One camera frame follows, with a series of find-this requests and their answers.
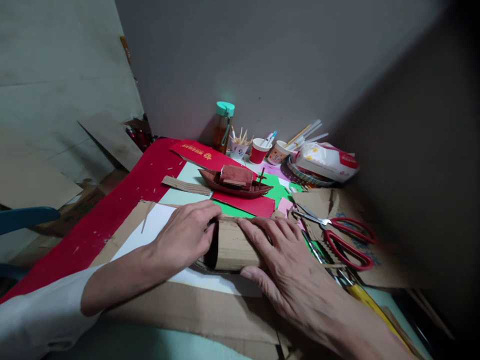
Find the blue chair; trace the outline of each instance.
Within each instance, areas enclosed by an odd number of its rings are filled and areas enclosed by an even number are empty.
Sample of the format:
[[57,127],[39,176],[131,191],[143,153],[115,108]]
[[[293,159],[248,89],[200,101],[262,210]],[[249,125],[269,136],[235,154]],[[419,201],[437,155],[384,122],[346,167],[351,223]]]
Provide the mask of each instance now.
[[[0,235],[57,220],[59,217],[60,213],[58,210],[47,206],[3,210],[0,211]],[[23,267],[0,264],[0,278],[19,281],[28,271],[28,269]]]

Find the fingernail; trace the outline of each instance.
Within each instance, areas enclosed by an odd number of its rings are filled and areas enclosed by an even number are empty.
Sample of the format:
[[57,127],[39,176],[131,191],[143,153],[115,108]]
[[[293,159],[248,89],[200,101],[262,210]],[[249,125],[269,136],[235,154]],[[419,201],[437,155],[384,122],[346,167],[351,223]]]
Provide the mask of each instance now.
[[240,272],[240,275],[243,276],[244,278],[247,278],[247,279],[252,279],[252,273],[247,271],[247,270],[242,270]]

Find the round basket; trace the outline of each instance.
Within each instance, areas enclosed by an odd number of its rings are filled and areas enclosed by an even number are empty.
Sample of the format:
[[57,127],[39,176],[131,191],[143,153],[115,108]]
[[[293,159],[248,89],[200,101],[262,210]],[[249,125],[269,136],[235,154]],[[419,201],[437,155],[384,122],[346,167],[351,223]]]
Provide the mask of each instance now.
[[298,166],[292,162],[291,155],[286,159],[286,165],[297,178],[307,183],[310,183],[312,185],[322,187],[322,188],[328,188],[328,187],[331,187],[333,184],[335,184],[335,181],[333,180],[325,181],[325,179],[327,179],[326,177],[320,178],[318,176],[309,175],[304,173],[303,171],[300,171]]

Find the cup with toothpicks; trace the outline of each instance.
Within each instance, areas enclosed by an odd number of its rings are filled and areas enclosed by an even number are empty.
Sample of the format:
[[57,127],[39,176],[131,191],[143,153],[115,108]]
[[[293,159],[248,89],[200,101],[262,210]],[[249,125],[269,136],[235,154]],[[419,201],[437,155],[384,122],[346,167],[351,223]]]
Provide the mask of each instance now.
[[232,135],[230,136],[231,139],[231,146],[230,146],[230,157],[232,159],[242,159],[247,152],[250,144],[252,143],[253,136],[250,141],[247,140],[247,132],[248,130],[245,130],[245,133],[243,133],[244,128],[242,127],[240,130],[240,136],[235,137],[235,130],[233,129],[232,126]]

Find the white sleeve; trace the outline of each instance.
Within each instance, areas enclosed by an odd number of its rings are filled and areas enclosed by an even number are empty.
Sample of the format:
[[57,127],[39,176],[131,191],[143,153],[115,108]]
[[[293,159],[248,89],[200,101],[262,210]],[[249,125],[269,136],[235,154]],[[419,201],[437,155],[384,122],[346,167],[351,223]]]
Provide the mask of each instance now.
[[36,360],[50,351],[70,349],[100,316],[86,317],[80,311],[85,285],[100,266],[1,304],[1,358]]

